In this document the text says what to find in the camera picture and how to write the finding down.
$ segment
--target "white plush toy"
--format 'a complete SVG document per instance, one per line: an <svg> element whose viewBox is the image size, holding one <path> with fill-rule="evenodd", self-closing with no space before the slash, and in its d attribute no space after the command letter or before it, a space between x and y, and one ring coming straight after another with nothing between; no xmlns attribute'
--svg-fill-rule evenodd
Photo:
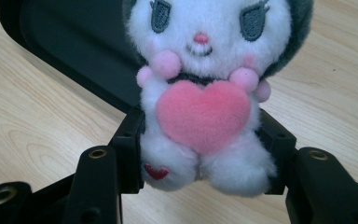
<svg viewBox="0 0 358 224"><path fill-rule="evenodd" d="M198 179L227 194L269 188L274 160L255 135L266 77L294 56L310 0L128 0L124 19L147 64L143 178L176 190Z"/></svg>

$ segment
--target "wooden surface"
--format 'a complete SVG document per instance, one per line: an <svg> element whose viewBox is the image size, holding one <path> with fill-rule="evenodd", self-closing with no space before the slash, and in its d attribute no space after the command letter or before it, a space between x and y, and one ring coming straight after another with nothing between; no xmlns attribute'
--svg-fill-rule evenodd
<svg viewBox="0 0 358 224"><path fill-rule="evenodd" d="M270 80L263 104L298 139L334 155L358 181L358 1L317 0L312 31ZM124 115L25 51L0 25L0 183L33 190L75 171ZM125 223L289 223L284 196L228 197L199 182L123 196Z"/></svg>

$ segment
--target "black collar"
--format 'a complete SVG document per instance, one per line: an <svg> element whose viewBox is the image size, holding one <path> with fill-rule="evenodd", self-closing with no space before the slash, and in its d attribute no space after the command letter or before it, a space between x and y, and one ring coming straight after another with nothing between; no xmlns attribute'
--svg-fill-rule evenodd
<svg viewBox="0 0 358 224"><path fill-rule="evenodd" d="M189 73L179 73L179 75L177 77L168 79L168 84L173 84L180 80L188 80L188 81L191 81L197 85L207 86L216 80L223 80L223 79L214 78L214 77L198 77L196 75L189 74Z"/></svg>

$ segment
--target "red heart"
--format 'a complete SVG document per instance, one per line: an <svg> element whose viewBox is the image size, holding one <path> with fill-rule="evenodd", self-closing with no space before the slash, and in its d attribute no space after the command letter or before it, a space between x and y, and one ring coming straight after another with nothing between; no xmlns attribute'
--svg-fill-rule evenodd
<svg viewBox="0 0 358 224"><path fill-rule="evenodd" d="M215 81L204 89L189 81L178 81L157 104L163 132L201 154L228 144L243 130L249 114L248 95L228 81Z"/></svg>
<svg viewBox="0 0 358 224"><path fill-rule="evenodd" d="M170 171L166 167L160 167L158 170L153 169L152 165L146 163L144 165L147 173L152 176L155 180L163 179Z"/></svg>

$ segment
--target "white fur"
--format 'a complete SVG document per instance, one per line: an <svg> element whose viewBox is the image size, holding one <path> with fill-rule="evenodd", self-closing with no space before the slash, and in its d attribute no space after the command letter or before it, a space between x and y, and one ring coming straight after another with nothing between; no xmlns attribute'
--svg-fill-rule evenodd
<svg viewBox="0 0 358 224"><path fill-rule="evenodd" d="M254 42L246 41L240 28L241 11L259 0L166 0L172 5L169 25L156 34L151 28L150 0L137 0L127 24L129 35L138 51L150 62L163 50L175 52L185 72L200 77L228 79L240 67L255 70L261 76L284 51L290 31L290 12L285 0L269 0L263 34ZM210 41L197 45L193 36L205 33ZM206 57L188 51L213 52ZM191 148L173 142L160 129L156 104L170 87L158 76L143 85L142 107L146 114L146 130L141 137L142 161L153 167L167 167L170 173L155 180L143 171L144 180L151 186L179 189L197 176L206 177L212 186L228 194L255 196L269 187L269 176L275 175L270 155L255 136L259 126L258 102L251 96L252 110L243 132L226 148L213 155L198 155Z"/></svg>

